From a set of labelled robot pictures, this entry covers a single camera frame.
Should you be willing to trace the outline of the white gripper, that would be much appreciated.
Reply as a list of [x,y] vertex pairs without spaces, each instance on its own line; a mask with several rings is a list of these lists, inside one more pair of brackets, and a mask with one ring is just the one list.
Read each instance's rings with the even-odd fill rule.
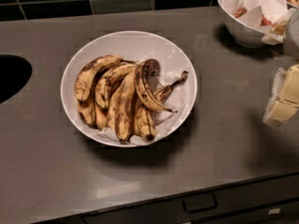
[[[290,16],[285,29],[284,53],[299,60],[299,9]],[[280,126],[299,111],[299,64],[288,70],[280,67],[274,77],[272,96],[263,115],[263,123]]]

